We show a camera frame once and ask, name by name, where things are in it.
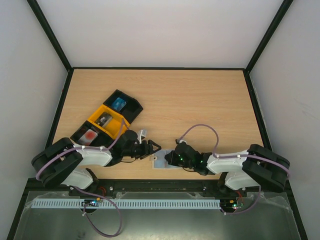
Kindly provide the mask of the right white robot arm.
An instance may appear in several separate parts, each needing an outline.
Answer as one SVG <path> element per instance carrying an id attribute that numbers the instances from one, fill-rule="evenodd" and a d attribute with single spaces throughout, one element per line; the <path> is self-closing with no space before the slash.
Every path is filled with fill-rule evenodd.
<path id="1" fill-rule="evenodd" d="M 186 142 L 180 142 L 164 159 L 170 166 L 188 168 L 202 176 L 225 173 L 224 180 L 218 183 L 218 191 L 224 196 L 249 187 L 281 193 L 289 178 L 291 164 L 258 144 L 240 152 L 218 154 L 200 153 Z"/>

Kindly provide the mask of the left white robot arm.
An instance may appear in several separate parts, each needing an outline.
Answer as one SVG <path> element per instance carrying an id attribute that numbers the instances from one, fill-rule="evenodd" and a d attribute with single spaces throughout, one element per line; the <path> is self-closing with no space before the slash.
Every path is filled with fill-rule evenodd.
<path id="1" fill-rule="evenodd" d="M 138 133 L 127 130 L 108 147 L 79 145 L 64 137 L 36 155 L 31 165 L 36 171 L 36 180 L 45 188 L 67 185 L 85 190 L 97 177 L 83 166 L 112 167 L 124 157 L 142 160 L 162 149 L 159 144 L 144 137 L 144 130 Z"/>

